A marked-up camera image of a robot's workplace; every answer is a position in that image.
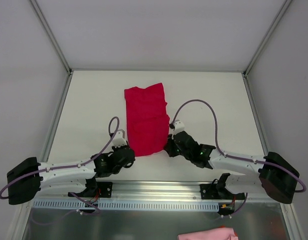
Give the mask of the red t-shirt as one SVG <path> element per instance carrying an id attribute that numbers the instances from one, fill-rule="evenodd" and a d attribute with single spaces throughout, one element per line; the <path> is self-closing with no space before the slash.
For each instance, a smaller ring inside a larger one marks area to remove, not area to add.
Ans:
<path id="1" fill-rule="evenodd" d="M 169 134 L 169 116 L 162 83 L 124 90 L 127 136 L 136 157 L 163 150 Z"/>

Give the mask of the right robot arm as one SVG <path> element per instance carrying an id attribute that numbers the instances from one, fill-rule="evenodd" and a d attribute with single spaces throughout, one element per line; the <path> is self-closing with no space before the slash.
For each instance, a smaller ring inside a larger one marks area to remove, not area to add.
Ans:
<path id="1" fill-rule="evenodd" d="M 199 168 L 224 170 L 212 187 L 212 194 L 221 199 L 267 194 L 277 202 L 291 204 L 296 193 L 299 172 L 275 152 L 247 161 L 245 155 L 231 157 L 213 145 L 197 143 L 185 131 L 169 134 L 164 150 L 168 156 L 182 156 Z"/>

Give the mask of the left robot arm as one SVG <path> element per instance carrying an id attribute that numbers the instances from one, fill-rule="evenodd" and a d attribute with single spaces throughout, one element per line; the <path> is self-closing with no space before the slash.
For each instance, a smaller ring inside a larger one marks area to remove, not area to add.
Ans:
<path id="1" fill-rule="evenodd" d="M 40 194 L 69 194 L 79 197 L 96 195 L 97 178 L 118 174 L 130 168 L 135 161 L 134 150 L 128 145 L 112 147 L 109 153 L 95 154 L 87 164 L 83 161 L 67 165 L 39 163 L 29 157 L 12 170 L 7 177 L 8 203 L 19 205 Z"/>

